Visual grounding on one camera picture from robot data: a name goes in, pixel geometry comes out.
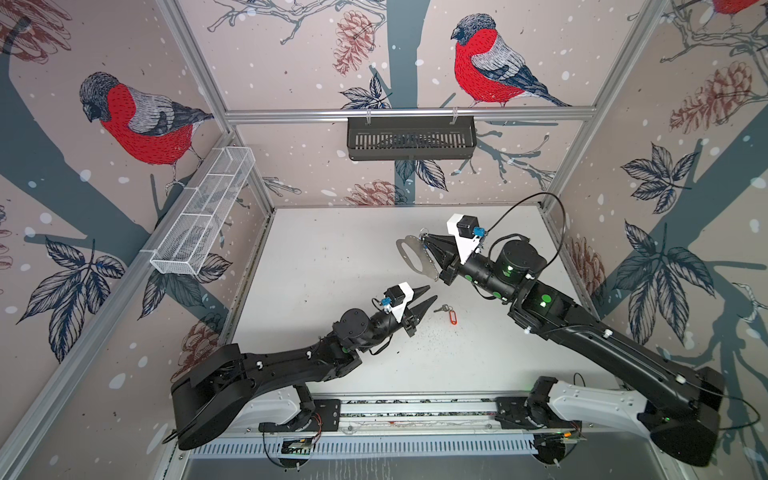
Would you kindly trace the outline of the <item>silver metal carabiner keyring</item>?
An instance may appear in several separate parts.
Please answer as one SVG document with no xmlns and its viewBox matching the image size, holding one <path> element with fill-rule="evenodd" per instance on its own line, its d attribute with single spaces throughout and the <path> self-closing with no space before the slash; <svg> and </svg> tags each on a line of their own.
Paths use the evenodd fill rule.
<svg viewBox="0 0 768 480">
<path fill-rule="evenodd" d="M 413 272 L 437 282 L 439 270 L 424 243 L 427 233 L 426 229 L 422 229 L 418 235 L 397 239 L 395 246 L 402 260 Z"/>
</svg>

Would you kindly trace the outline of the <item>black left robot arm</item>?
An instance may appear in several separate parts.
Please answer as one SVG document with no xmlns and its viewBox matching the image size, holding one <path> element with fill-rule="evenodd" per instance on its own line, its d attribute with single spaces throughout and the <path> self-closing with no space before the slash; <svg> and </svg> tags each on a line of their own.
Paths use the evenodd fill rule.
<svg viewBox="0 0 768 480">
<path fill-rule="evenodd" d="M 170 390 L 175 440 L 186 451 L 222 435 L 249 401 L 285 387 L 342 378 L 362 364 L 365 352 L 375 356 L 400 330 L 412 337 L 438 297 L 419 299 L 427 286 L 408 283 L 385 291 L 376 313 L 359 308 L 344 312 L 332 330 L 307 347 L 269 354 L 243 353 L 236 343 L 218 348 L 176 380 Z"/>
</svg>

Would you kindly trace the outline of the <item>horizontal aluminium frame bar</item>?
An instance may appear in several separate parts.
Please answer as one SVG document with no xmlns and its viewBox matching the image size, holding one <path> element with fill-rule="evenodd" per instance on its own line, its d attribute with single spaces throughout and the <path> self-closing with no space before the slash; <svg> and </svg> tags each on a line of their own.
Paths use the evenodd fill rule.
<svg viewBox="0 0 768 480">
<path fill-rule="evenodd" d="M 224 118 L 230 125 L 305 124 L 341 122 L 350 118 L 421 118 L 472 116 L 480 121 L 587 121 L 597 113 L 596 107 L 504 107 L 504 108 L 413 108 L 362 110 L 231 110 Z"/>
</svg>

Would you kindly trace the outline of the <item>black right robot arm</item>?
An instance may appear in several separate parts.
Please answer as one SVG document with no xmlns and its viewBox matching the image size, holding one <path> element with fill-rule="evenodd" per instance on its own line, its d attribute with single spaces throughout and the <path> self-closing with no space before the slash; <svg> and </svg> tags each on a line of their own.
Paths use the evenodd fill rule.
<svg viewBox="0 0 768 480">
<path fill-rule="evenodd" d="M 422 242 L 445 284 L 466 279 L 508 304 L 509 317 L 527 334 L 582 355 L 629 386 L 604 390 L 542 376 L 524 404 L 530 427 L 596 423 L 647 439 L 682 463 L 709 465 L 720 433 L 719 372 L 651 352 L 540 281 L 537 270 L 546 261 L 527 238 L 507 241 L 496 259 L 464 238 L 426 234 Z"/>
</svg>

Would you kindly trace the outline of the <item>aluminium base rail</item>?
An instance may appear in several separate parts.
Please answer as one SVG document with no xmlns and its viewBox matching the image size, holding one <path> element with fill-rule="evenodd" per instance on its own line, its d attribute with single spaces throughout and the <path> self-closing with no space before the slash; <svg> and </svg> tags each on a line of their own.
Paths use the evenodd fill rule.
<svg viewBox="0 0 768 480">
<path fill-rule="evenodd" d="M 526 429 L 518 397 L 417 400 L 320 400 L 321 420 L 302 431 L 265 432 L 240 421 L 195 448 L 194 459 L 265 459 L 293 468 L 308 461 L 450 456 L 551 455 L 559 463 L 601 434 L 633 434 L 596 422 Z"/>
</svg>

